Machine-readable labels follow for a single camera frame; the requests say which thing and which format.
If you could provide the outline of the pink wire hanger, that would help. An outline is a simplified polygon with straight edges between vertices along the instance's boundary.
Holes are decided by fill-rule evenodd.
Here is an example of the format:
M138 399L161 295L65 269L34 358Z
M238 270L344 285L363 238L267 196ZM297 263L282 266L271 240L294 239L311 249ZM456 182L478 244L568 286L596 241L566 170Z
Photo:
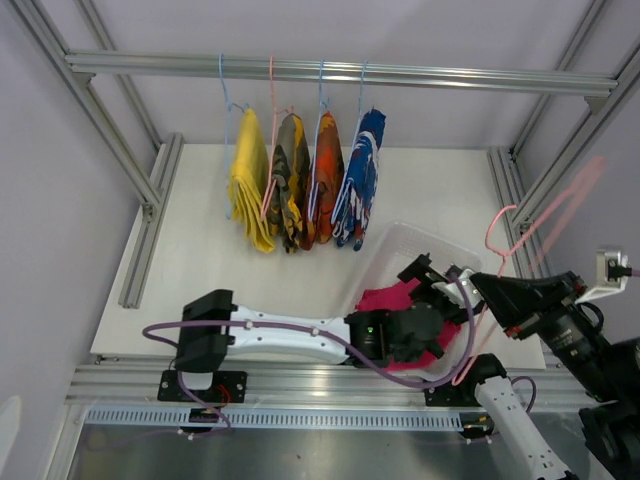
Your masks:
M552 216L552 214L558 210L566 201L569 201L569 205L564 209L559 218L556 220L551 233L543 242L542 253L538 253L533 263L530 264L529 269L533 271L534 267L537 267L544 260L546 254L549 252L553 244L557 241L562 231L566 228L569 221L575 215L577 209L585 201L586 197L590 194L596 183L603 175L606 168L606 159L603 156L594 156L587 164L582 167L578 173L574 176L573 180L562 190L554 200L543 210L543 212L533 221L530 227L525 230L525 233L521 235L520 239L515 243L509 251L496 249L490 243L490 237L493 233L494 227L498 220L500 220L507 212L515 210L516 205L507 205L503 207L498 214L494 217L485 235L485 247L498 255L502 259L501 266L498 270L498 276L502 276L506 268L507 262L511 260L511 257L524 246L534 233L546 222L546 220ZM472 354L466 362L463 369L452 380L453 386L458 386L469 375L471 367L483 353L490 337L497 329L497 321L494 320L493 324L489 327L484 336L480 339L479 334L474 334Z

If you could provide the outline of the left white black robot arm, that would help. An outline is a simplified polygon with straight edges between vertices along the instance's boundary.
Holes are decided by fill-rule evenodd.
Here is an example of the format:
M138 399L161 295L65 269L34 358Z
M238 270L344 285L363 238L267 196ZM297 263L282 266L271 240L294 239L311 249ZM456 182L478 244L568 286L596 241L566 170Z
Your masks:
M473 328L484 305L472 286L473 270L433 268L420 255L394 284L365 290L345 316L302 318L238 305L230 290L214 290L187 304L178 322L144 329L178 333L172 366L181 390L203 401L215 389L221 364L233 357L282 357L368 368L394 383L401 371L418 371L441 359L462 326Z

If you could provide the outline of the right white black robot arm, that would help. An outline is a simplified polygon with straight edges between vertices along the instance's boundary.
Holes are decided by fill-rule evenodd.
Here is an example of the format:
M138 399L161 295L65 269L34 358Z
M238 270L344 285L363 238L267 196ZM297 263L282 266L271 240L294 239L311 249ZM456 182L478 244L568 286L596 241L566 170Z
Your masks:
M586 448L616 479L639 476L639 341L615 344L603 334L604 316L592 291L572 272L545 279L474 273L470 281L504 333L516 340L536 335L566 372L543 374L531 388L546 413L575 412ZM572 479L549 449L526 409L508 402L516 379L498 358L478 357L455 385L425 390L429 406L483 408L523 461L532 479Z

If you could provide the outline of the pink trousers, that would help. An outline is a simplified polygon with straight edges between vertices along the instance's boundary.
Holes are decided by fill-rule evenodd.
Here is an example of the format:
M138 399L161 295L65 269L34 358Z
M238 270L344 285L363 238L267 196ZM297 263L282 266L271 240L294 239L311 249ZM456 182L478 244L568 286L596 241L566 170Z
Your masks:
M398 281L389 287L367 289L362 293L360 300L355 304L355 310L363 312L374 310L405 310L411 306L412 302L410 292L417 287L418 284L419 282L417 280L411 280L408 283ZM460 326L457 326L450 321L445 322L437 339L437 342L443 351L447 350L460 331ZM427 370L434 365L436 361L437 358L432 353L424 352L417 361L400 362L392 360L385 370L389 372Z

